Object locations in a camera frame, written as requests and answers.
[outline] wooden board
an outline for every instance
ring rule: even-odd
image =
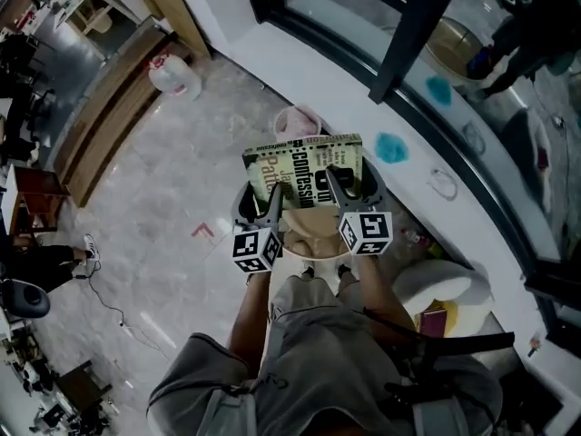
[[[192,15],[183,0],[153,1],[167,18],[172,29],[192,50],[202,56],[210,56],[208,47],[198,30],[198,26],[194,23]]]
[[[183,45],[170,43],[169,52],[192,61]],[[159,96],[146,72],[141,72],[108,113],[83,152],[68,184],[74,203],[84,207],[123,140]]]
[[[54,170],[62,184],[68,184],[81,158],[82,150],[107,113],[119,101],[120,95],[116,94],[123,89],[124,82],[136,71],[141,72],[144,60],[149,58],[150,54],[159,52],[160,47],[167,44],[165,37],[163,32],[153,27],[147,29],[119,56],[115,66],[97,85],[54,159]]]

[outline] blue paint spot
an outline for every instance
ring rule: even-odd
[[[397,164],[409,159],[406,143],[394,134],[381,133],[375,141],[375,155],[386,164]]]
[[[452,89],[446,79],[432,76],[426,81],[426,86],[436,102],[445,106],[452,104]]]

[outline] gray t-shirt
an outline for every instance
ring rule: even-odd
[[[150,426],[155,434],[196,434],[209,420],[230,418],[216,411],[217,394],[238,392],[252,400],[240,411],[254,413],[255,427],[235,425],[240,427],[235,434],[298,436],[315,415],[333,410],[369,434],[412,435],[414,426],[407,416],[388,419],[379,409],[390,397],[385,384],[401,384],[402,378],[371,336],[369,322],[365,315],[342,307],[286,314],[272,325],[267,357],[250,385],[244,361],[212,338],[194,334],[152,393]],[[441,362],[439,368],[452,372],[450,379],[468,380],[480,400],[497,401],[493,412],[499,413],[499,386],[480,363],[462,357]],[[233,401],[226,407],[238,405]],[[474,430],[470,434],[489,426],[482,410],[462,401],[460,405]]]

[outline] office chair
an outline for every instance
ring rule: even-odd
[[[5,310],[20,318],[42,318],[51,310],[48,294],[38,286],[18,280],[0,284]]]

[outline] pink trash bag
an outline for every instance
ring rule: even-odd
[[[307,105],[283,108],[274,120],[277,142],[287,142],[310,135],[319,135],[323,119]]]

